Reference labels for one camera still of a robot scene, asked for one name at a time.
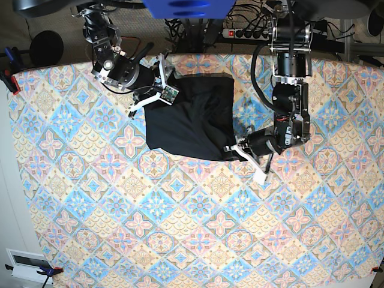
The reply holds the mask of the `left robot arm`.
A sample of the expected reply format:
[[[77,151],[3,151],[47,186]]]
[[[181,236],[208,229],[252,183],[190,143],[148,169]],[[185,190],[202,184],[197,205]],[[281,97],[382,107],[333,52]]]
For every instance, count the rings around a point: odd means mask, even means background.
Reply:
[[[273,125],[252,132],[245,138],[251,154],[262,157],[281,154],[285,150],[307,143],[310,134],[308,112],[308,83],[312,75],[310,45],[313,38],[311,23],[299,20],[293,4],[287,2],[287,16],[274,13],[269,20],[269,48],[275,55],[272,65],[275,86],[267,98],[256,80],[256,62],[263,45],[258,45],[251,59],[251,82],[262,104],[274,113]]]

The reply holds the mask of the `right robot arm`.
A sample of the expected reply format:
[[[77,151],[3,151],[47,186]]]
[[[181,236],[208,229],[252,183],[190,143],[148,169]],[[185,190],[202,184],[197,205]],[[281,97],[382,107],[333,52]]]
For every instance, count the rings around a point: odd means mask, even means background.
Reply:
[[[134,90],[143,93],[153,87],[156,74],[140,61],[153,48],[148,43],[141,51],[128,56],[122,49],[123,36],[111,22],[109,14],[116,10],[145,9],[143,3],[126,1],[86,1],[76,5],[74,17],[84,18],[83,35],[92,45],[92,74],[105,87],[120,90]]]

